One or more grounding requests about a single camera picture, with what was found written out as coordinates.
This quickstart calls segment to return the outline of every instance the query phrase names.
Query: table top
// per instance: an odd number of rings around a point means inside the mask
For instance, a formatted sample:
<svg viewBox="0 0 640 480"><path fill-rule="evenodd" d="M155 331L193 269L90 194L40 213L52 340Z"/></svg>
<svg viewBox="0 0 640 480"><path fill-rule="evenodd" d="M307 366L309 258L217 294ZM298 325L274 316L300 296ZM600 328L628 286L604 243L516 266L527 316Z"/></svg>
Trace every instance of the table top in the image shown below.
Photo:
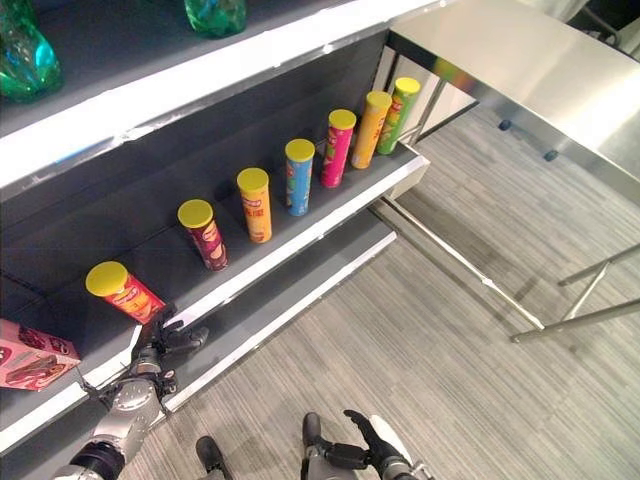
<svg viewBox="0 0 640 480"><path fill-rule="evenodd" d="M389 43L480 101L505 97L640 182L632 58L515 0L453 2L394 25Z"/></svg>

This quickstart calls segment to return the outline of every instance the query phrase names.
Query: orange pringles can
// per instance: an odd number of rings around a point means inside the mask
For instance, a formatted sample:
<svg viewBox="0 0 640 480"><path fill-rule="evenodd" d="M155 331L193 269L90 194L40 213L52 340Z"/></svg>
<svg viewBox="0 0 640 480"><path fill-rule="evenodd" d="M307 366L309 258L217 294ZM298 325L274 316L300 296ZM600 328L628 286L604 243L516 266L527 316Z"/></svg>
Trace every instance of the orange pringles can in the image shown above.
<svg viewBox="0 0 640 480"><path fill-rule="evenodd" d="M367 93L367 102L351 157L351 165L354 168L367 168L371 163L390 106L391 95L387 92L374 90Z"/></svg>
<svg viewBox="0 0 640 480"><path fill-rule="evenodd" d="M209 202L194 198L178 209L178 220L187 229L209 270L222 270L227 266L227 249L213 220L213 207Z"/></svg>
<svg viewBox="0 0 640 480"><path fill-rule="evenodd" d="M164 307L164 302L119 262L102 262L93 267L85 286L89 293L102 297L142 324Z"/></svg>
<svg viewBox="0 0 640 480"><path fill-rule="evenodd" d="M269 175L261 168L245 168L236 181L242 196L249 238L255 243L267 242L271 238Z"/></svg>

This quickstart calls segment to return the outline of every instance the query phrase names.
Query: pink pringles can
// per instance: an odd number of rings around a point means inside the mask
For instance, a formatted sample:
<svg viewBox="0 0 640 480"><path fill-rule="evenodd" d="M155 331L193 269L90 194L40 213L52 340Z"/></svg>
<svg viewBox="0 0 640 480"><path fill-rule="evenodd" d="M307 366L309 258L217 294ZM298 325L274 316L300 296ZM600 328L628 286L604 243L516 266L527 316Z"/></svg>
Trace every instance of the pink pringles can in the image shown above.
<svg viewBox="0 0 640 480"><path fill-rule="evenodd" d="M322 185L327 188L335 188L342 182L355 124L356 116L349 110L338 109L329 114L329 133L322 168Z"/></svg>

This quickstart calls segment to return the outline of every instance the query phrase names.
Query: pringles can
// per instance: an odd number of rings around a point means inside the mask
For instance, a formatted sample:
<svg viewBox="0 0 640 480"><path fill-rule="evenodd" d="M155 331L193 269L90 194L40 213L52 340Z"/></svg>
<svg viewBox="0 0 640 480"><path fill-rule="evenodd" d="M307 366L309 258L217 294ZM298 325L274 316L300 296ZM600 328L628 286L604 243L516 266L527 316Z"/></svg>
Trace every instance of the pringles can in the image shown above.
<svg viewBox="0 0 640 480"><path fill-rule="evenodd" d="M327 188L335 188L342 182L355 125L356 116L349 110L333 110L329 114L329 132L322 167L322 185Z"/></svg>
<svg viewBox="0 0 640 480"><path fill-rule="evenodd" d="M388 155L393 152L409 112L418 98L419 91L420 82L415 78L400 77L396 79L392 95L393 102L384 120L380 140L378 140L376 149L378 153Z"/></svg>
<svg viewBox="0 0 640 480"><path fill-rule="evenodd" d="M269 175L261 168L245 168L236 181L242 196L249 238L252 242L264 243L271 238Z"/></svg>
<svg viewBox="0 0 640 480"><path fill-rule="evenodd" d="M227 249L213 220L213 207L204 200L187 200L178 209L178 220L187 229L209 270L227 266Z"/></svg>
<svg viewBox="0 0 640 480"><path fill-rule="evenodd" d="M367 168L371 163L373 151L376 148L384 117L391 106L391 95L387 92L374 90L367 93L367 102L362 115L362 122L358 129L356 146L353 149L351 165L354 168Z"/></svg>
<svg viewBox="0 0 640 480"><path fill-rule="evenodd" d="M114 307L145 324L164 307L140 280L119 262L102 262L93 267L85 279L87 290Z"/></svg>
<svg viewBox="0 0 640 480"><path fill-rule="evenodd" d="M287 156L287 207L291 215L309 210L311 169L316 147L309 140L295 138L284 147Z"/></svg>

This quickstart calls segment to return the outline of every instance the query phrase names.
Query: red pringles can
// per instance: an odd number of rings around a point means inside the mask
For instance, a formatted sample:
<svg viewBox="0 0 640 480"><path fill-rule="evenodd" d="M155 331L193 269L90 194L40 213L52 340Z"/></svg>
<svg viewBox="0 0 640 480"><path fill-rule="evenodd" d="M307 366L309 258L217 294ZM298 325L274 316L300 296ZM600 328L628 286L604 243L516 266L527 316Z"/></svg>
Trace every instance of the red pringles can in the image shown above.
<svg viewBox="0 0 640 480"><path fill-rule="evenodd" d="M213 207L204 200L187 200L178 209L178 220L193 239L209 270L227 266L227 249L213 220Z"/></svg>
<svg viewBox="0 0 640 480"><path fill-rule="evenodd" d="M164 307L164 302L119 262L102 262L93 267L87 274L85 286L90 293L142 324Z"/></svg>

